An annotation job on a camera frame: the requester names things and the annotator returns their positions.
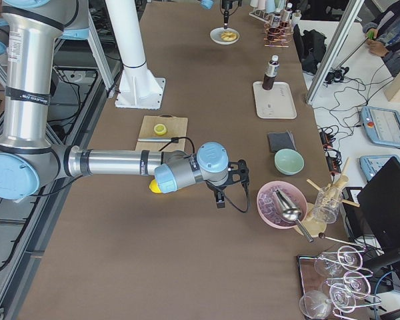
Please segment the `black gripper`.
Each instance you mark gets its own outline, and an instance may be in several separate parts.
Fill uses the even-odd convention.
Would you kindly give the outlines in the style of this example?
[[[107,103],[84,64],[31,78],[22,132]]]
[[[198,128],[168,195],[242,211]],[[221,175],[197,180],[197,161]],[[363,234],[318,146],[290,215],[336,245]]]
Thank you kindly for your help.
[[[242,6],[242,0],[220,0],[221,10],[223,12],[223,27],[228,28],[229,24],[229,12],[233,8],[234,4],[237,4],[236,8]]]
[[[216,206],[218,209],[225,208],[225,197],[223,190],[230,185],[235,185],[238,183],[241,184],[246,193],[249,192],[249,168],[247,167],[247,163],[244,159],[240,159],[236,162],[229,162],[227,178],[223,184],[216,186],[210,181],[207,181],[207,187],[216,192]]]

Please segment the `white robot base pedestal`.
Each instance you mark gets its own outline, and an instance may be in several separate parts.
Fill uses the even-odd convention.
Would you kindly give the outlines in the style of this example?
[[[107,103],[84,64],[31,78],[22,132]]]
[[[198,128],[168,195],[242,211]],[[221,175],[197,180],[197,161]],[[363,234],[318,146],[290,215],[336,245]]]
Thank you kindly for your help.
[[[165,79],[148,69],[135,2],[109,0],[106,6],[123,64],[115,106],[158,110]]]

